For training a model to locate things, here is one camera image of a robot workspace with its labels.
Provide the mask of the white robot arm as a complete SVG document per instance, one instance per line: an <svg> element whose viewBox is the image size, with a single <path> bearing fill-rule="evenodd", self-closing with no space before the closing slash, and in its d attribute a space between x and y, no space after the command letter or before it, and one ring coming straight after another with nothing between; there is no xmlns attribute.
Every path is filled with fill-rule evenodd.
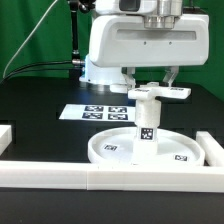
<svg viewBox="0 0 224 224"><path fill-rule="evenodd" d="M170 86L181 66L209 55L209 16L183 0L86 0L93 11L85 81L125 92L137 68L163 67Z"/></svg>

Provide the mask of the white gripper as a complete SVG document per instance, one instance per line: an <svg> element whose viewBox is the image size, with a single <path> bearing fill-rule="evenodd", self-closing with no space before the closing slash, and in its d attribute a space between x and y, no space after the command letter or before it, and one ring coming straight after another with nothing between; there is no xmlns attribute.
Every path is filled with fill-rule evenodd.
<svg viewBox="0 0 224 224"><path fill-rule="evenodd" d="M136 85L134 67L165 68L171 87L178 66L202 65L209 54L209 17L184 14L173 29L147 29L141 16L100 16L92 25L89 57L99 67L123 67L127 87Z"/></svg>

